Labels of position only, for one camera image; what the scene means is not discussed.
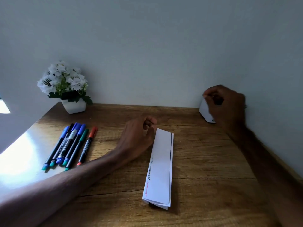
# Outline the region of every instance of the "wood grain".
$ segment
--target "wood grain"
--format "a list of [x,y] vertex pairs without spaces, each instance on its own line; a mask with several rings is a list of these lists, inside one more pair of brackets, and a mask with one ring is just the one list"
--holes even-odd
[[[142,201],[149,148],[82,192],[41,226],[278,226],[241,152],[196,108],[94,104],[83,113],[70,115],[58,103],[27,131],[42,159],[38,170],[71,122],[85,123],[89,129],[98,127],[87,157],[93,160],[114,149],[125,123],[143,114],[156,117],[160,129],[174,133],[171,208],[166,211]],[[34,174],[37,178],[28,183],[54,172]]]

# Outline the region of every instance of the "green marker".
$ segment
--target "green marker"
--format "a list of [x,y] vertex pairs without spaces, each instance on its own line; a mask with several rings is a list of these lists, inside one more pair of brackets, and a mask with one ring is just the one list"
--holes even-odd
[[69,169],[73,166],[74,160],[75,160],[75,158],[76,158],[76,156],[77,156],[77,153],[78,153],[78,151],[80,150],[82,144],[84,143],[85,138],[86,138],[88,132],[89,132],[88,129],[85,129],[85,131],[83,132],[83,134],[82,134],[82,136],[81,136],[81,138],[80,138],[80,140],[79,140],[79,142],[78,142],[78,145],[76,146],[76,148],[75,148],[73,154],[71,155],[70,160],[68,161],[68,163],[67,163],[67,165],[66,165],[66,167],[65,167],[65,170],[69,170]]

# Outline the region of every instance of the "small white object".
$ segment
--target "small white object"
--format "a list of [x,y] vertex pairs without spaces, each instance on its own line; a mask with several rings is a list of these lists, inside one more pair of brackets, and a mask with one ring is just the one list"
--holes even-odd
[[160,208],[171,206],[174,134],[157,129],[142,199]]
[[69,114],[74,114],[78,112],[85,111],[86,109],[86,102],[82,98],[76,103],[76,102],[68,102],[67,99],[61,100],[63,107]]
[[207,102],[205,99],[202,99],[201,106],[199,108],[199,112],[201,113],[201,115],[207,122],[216,123],[214,118],[208,111],[208,105],[207,105]]

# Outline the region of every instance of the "white flower pot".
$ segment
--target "white flower pot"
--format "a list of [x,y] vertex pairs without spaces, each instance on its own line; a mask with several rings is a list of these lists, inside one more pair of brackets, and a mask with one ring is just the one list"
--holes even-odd
[[67,99],[61,100],[63,107],[69,114],[74,114],[78,112],[85,111],[86,109],[86,102],[82,98],[76,103],[76,102],[68,102]]

